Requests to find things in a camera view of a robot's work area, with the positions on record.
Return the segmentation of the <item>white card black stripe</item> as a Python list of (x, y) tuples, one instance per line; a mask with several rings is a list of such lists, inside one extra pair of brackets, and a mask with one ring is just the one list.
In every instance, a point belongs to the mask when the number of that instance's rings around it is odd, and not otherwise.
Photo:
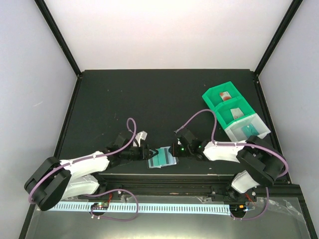
[(231, 109), (230, 111), (234, 120), (244, 116), (244, 113), (240, 110), (240, 108), (234, 108), (234, 109)]

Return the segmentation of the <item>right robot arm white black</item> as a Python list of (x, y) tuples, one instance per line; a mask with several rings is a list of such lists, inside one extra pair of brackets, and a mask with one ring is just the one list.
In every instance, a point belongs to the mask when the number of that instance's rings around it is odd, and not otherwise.
[(273, 186), (289, 169), (285, 158), (255, 135), (240, 142), (202, 141), (190, 130), (182, 129), (176, 138), (169, 148), (173, 157), (234, 162), (243, 167), (243, 171), (236, 173), (226, 186), (212, 189), (220, 200), (243, 201), (245, 193), (258, 186)]

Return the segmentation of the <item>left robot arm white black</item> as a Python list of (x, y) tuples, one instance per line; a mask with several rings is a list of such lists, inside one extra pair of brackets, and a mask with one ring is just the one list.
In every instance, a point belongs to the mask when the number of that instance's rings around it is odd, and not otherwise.
[(94, 174), (157, 156), (159, 151), (147, 144), (146, 138), (145, 131), (122, 132), (101, 151), (74, 159), (47, 158), (24, 185), (29, 202), (47, 211), (61, 200), (75, 196), (89, 194), (103, 198), (107, 186)]

